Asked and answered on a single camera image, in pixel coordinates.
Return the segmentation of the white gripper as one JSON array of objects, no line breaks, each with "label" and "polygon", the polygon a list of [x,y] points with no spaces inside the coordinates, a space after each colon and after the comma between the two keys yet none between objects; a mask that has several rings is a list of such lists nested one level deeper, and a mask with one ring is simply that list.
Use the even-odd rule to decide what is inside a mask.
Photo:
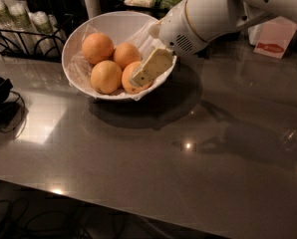
[{"label": "white gripper", "polygon": [[[238,32],[244,24],[244,15],[241,0],[182,0],[148,32],[183,57],[204,50],[222,35]],[[166,72],[172,62],[172,51],[152,47],[132,72],[129,82],[143,87]]]}]

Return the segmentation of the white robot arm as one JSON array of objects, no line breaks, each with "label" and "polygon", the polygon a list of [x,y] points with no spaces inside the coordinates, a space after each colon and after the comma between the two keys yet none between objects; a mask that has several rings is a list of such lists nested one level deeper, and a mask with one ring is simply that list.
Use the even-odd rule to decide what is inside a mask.
[{"label": "white robot arm", "polygon": [[148,50],[130,82],[142,87],[168,69],[163,59],[170,54],[195,54],[222,35],[278,16],[297,24],[297,0],[183,0],[149,28],[165,50]]}]

